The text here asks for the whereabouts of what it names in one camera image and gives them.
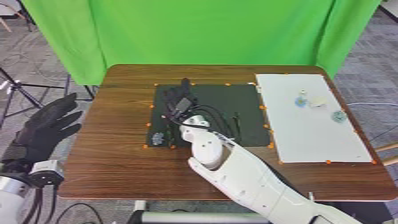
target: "white paper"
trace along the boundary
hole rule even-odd
[[[255,75],[278,159],[283,163],[299,162],[370,162],[369,152],[346,119],[331,120],[340,110],[321,75]],[[321,98],[324,105],[303,108],[294,99],[305,91],[305,99]]]

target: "wooden table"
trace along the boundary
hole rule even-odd
[[[88,111],[65,164],[60,196],[86,199],[225,200],[187,167],[187,149],[141,148],[148,122],[154,83],[241,84],[259,73],[323,74],[312,66],[115,65]],[[248,148],[273,166],[303,195],[319,201],[390,200],[395,187],[376,153],[344,105],[333,84],[326,83],[347,113],[370,163],[282,164],[276,149]]]

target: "black mat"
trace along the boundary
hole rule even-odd
[[[147,145],[164,147],[175,145],[175,147],[187,147],[189,143],[182,141],[177,125],[168,124],[161,119],[164,111],[163,103],[163,91],[173,87],[171,85],[156,86],[154,100],[152,100],[152,115],[150,115],[150,127],[147,131]],[[235,142],[241,146],[266,146],[269,143],[267,130],[262,128],[264,118],[262,111],[259,110],[259,97],[255,86],[251,85],[195,85],[189,91],[198,99],[200,105],[209,105],[221,112]],[[211,124],[211,129],[221,134],[225,131],[216,126],[216,121],[205,113],[205,120]],[[156,140],[163,139],[161,144],[154,144]]]

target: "black glove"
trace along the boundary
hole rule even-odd
[[[196,98],[189,93],[189,80],[186,78],[180,80],[180,85],[164,90],[163,100],[166,108],[164,116],[170,120],[180,121],[187,115],[187,109],[196,104]]]
[[[3,153],[4,167],[22,165],[26,169],[35,162],[47,160],[58,142],[77,132],[81,124],[68,125],[77,120],[81,111],[65,116],[77,106],[74,101],[76,94],[72,93],[54,100],[29,117]]]

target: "green screen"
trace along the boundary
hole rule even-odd
[[[24,0],[77,84],[113,64],[315,65],[333,77],[379,0]]]

